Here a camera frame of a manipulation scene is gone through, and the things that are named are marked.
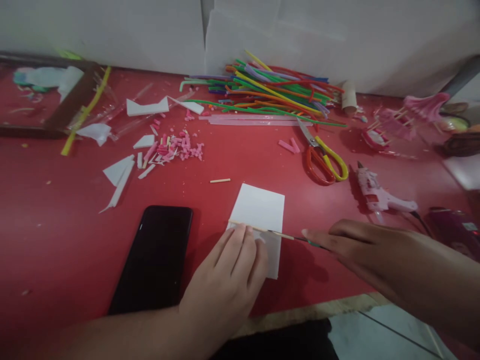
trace cardboard tube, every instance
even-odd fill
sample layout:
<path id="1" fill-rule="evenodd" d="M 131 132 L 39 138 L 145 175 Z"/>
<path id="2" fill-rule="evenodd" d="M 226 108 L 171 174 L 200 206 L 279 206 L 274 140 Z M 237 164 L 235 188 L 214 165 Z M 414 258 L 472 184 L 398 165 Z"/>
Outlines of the cardboard tube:
<path id="1" fill-rule="evenodd" d="M 345 92 L 341 96 L 341 109 L 348 116 L 357 113 L 357 94 L 355 93 L 355 84 L 351 80 L 347 80 L 341 87 Z"/>

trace finger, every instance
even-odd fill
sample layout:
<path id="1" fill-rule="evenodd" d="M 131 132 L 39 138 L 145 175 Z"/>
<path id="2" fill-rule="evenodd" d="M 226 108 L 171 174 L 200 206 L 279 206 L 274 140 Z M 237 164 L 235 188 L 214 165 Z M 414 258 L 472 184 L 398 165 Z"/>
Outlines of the finger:
<path id="1" fill-rule="evenodd" d="M 256 239 L 256 256 L 253 266 L 251 267 L 250 276 L 248 277 L 248 291 L 253 299 L 256 299 L 262 285 L 264 284 L 267 273 L 269 272 L 269 255 L 267 246 L 263 239 Z"/>
<path id="2" fill-rule="evenodd" d="M 381 276 L 377 275 L 370 269 L 358 265 L 344 257 L 339 257 L 338 261 L 340 261 L 340 263 L 342 263 L 348 270 L 357 275 L 360 279 L 374 287 L 380 294 L 382 294 L 392 303 L 395 303 L 398 306 L 402 307 L 402 299 Z"/>
<path id="3" fill-rule="evenodd" d="M 239 284 L 247 286 L 250 271 L 252 270 L 256 256 L 257 245 L 255 245 L 254 230 L 251 226 L 247 226 L 240 254 L 231 272 L 232 279 L 239 281 Z"/>
<path id="4" fill-rule="evenodd" d="M 365 243 L 378 244 L 382 239 L 388 237 L 389 230 L 366 222 L 342 219 L 333 224 L 328 233 Z"/>
<path id="5" fill-rule="evenodd" d="M 232 270 L 234 269 L 235 263 L 239 258 L 240 250 L 242 249 L 246 228 L 247 227 L 244 223 L 238 224 L 235 227 L 220 254 L 215 269 L 220 269 L 220 271 L 229 276 L 232 274 Z"/>
<path id="6" fill-rule="evenodd" d="M 232 236 L 234 230 L 235 230 L 235 228 L 231 227 L 223 233 L 223 235 L 220 237 L 220 239 L 215 244 L 213 249 L 206 256 L 205 260 L 203 261 L 203 264 L 208 265 L 208 267 L 210 267 L 210 268 L 214 268 L 215 265 L 217 265 L 217 262 L 219 261 L 220 255 L 222 254 L 222 251 L 224 250 L 225 244 L 230 239 L 230 236 Z"/>
<path id="7" fill-rule="evenodd" d="M 337 255 L 361 264 L 367 261 L 366 255 L 372 246 L 371 244 L 349 237 L 331 235 L 316 230 L 303 229 L 301 233 L 312 243 L 318 244 Z"/>

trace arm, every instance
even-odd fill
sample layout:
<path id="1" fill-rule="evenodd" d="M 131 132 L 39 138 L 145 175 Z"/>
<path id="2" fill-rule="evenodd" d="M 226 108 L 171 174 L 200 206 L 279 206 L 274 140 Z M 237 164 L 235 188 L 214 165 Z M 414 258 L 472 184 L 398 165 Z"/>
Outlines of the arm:
<path id="1" fill-rule="evenodd" d="M 178 306 L 103 317 L 63 330 L 17 359 L 208 359 L 242 326 L 267 276 L 265 244 L 244 224 L 227 230 Z"/>
<path id="2" fill-rule="evenodd" d="M 303 235 L 391 302 L 480 350 L 477 262 L 422 234 L 352 220 Z"/>

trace scissors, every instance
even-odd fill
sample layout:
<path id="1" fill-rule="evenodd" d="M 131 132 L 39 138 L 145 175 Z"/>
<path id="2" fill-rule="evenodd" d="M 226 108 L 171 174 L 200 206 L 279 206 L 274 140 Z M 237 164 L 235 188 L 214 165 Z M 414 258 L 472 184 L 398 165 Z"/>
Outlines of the scissors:
<path id="1" fill-rule="evenodd" d="M 322 185 L 331 185 L 335 182 L 335 180 L 341 182 L 348 179 L 349 169 L 347 168 L 347 165 L 342 160 L 342 158 L 338 156 L 327 145 L 325 145 L 322 139 L 320 139 L 318 136 L 313 137 L 313 135 L 310 134 L 310 131 L 298 117 L 296 118 L 296 120 L 298 121 L 300 129 L 309 143 L 309 147 L 306 150 L 306 166 L 310 171 L 311 175 L 315 178 L 315 180 Z M 332 166 L 329 156 L 332 157 L 340 166 L 341 175 L 339 175 Z M 317 175 L 316 172 L 314 172 L 314 168 L 312 166 L 312 158 L 317 162 L 318 166 L 325 173 L 325 178 L 321 178 Z"/>

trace smartphone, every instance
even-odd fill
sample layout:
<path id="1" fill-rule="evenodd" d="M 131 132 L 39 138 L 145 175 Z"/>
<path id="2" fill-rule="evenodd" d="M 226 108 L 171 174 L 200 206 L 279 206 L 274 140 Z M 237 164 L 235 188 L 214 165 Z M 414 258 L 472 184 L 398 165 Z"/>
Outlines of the smartphone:
<path id="1" fill-rule="evenodd" d="M 168 308 L 180 302 L 180 281 L 193 211 L 149 206 L 130 248 L 109 315 Z"/>

